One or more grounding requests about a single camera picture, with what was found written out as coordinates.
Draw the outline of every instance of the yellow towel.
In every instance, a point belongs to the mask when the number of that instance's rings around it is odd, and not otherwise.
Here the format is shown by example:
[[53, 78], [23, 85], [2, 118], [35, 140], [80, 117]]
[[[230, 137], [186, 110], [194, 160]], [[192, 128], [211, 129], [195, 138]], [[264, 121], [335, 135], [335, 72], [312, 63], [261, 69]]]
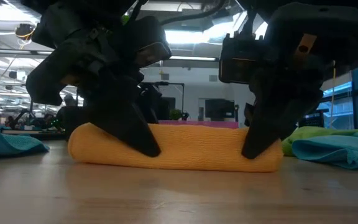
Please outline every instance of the yellow towel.
[[243, 157], [247, 128], [150, 124], [150, 129], [162, 151], [155, 158], [131, 149], [90, 123], [74, 130], [68, 150], [79, 162], [153, 169], [273, 172], [283, 158], [280, 141], [254, 160]]

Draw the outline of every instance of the desk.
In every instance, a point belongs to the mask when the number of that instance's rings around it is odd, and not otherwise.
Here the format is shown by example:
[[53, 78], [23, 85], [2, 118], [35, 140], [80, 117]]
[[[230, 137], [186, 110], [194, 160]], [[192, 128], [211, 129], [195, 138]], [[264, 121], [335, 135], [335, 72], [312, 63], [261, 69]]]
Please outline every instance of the desk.
[[294, 158], [273, 174], [100, 166], [47, 144], [0, 159], [0, 224], [358, 223], [358, 171]]

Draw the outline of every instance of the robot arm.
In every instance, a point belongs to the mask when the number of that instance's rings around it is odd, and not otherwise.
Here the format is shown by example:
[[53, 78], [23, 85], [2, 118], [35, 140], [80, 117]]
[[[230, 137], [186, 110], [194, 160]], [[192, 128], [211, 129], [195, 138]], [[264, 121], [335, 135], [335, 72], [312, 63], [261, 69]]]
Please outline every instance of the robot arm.
[[[33, 100], [59, 105], [60, 90], [75, 85], [90, 103], [92, 123], [141, 153], [157, 156], [160, 149], [136, 103], [143, 92], [139, 68], [171, 56], [162, 25], [209, 16], [225, 0], [209, 12], [161, 23], [154, 17], [135, 20], [145, 4], [139, 1], [126, 24], [122, 15], [134, 0], [22, 1], [43, 14], [32, 40], [55, 49], [28, 76]], [[253, 159], [289, 136], [296, 122], [318, 105], [323, 95], [319, 88], [334, 71], [339, 75], [358, 66], [358, 1], [238, 3], [248, 20], [242, 32], [224, 39], [219, 79], [248, 84], [256, 95], [242, 152]], [[256, 40], [252, 33], [256, 14], [269, 23], [264, 39]]]

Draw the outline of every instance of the ceiling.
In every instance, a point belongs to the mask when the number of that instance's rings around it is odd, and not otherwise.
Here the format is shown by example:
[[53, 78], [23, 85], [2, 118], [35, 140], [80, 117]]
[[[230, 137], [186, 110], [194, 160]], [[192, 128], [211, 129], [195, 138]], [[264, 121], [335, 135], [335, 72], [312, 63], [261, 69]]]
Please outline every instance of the ceiling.
[[[172, 0], [153, 0], [149, 1], [142, 7], [139, 14], [139, 18], [144, 16], [155, 16], [160, 21], [169, 18], [176, 17], [184, 14], [194, 14], [203, 12], [214, 6], [215, 0], [190, 0], [189, 2], [180, 2]], [[241, 7], [237, 5], [235, 1], [227, 1], [225, 5], [230, 15], [233, 16], [233, 21], [227, 23], [225, 26], [212, 28], [206, 30], [204, 33], [210, 30], [209, 35], [204, 42], [192, 42], [194, 39], [190, 37], [190, 43], [180, 43], [180, 40], [185, 39], [184, 35], [205, 30], [205, 22], [202, 20], [177, 22], [165, 27], [167, 33], [167, 40], [170, 42], [170, 46], [173, 55], [179, 56], [192, 56], [192, 57], [219, 57], [221, 51], [221, 42], [227, 32], [233, 33], [238, 29], [246, 20], [246, 12], [243, 12]], [[29, 8], [20, 4], [20, 0], [0, 0], [0, 49], [19, 49], [23, 50], [38, 50], [38, 51], [51, 51], [51, 49], [42, 45], [28, 42], [23, 43], [19, 40], [14, 31], [19, 24], [36, 24], [40, 19], [40, 14], [32, 11]], [[263, 20], [258, 17], [255, 20], [255, 30], [262, 25]], [[186, 31], [186, 33], [172, 33], [171, 31]], [[25, 58], [14, 58], [13, 55], [0, 54], [0, 111], [5, 110], [21, 110], [23, 108], [29, 108], [30, 98], [25, 89], [25, 81], [9, 78], [9, 72], [20, 71], [26, 75], [29, 74], [43, 59], [31, 58], [26, 56]], [[208, 67], [217, 68], [217, 62], [192, 62], [181, 60], [169, 60], [163, 63], [164, 67]], [[61, 92], [62, 96], [66, 94], [76, 95], [76, 88], [69, 86]], [[34, 110], [45, 109], [44, 105], [35, 105]], [[50, 112], [56, 112], [57, 107], [47, 106]]]

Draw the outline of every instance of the wooden table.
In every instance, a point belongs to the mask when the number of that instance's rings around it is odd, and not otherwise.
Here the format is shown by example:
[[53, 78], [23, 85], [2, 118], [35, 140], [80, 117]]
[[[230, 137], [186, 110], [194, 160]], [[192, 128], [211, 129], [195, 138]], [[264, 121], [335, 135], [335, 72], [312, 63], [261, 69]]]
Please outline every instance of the wooden table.
[[358, 224], [358, 171], [294, 158], [273, 174], [99, 166], [48, 144], [0, 159], [0, 224]]

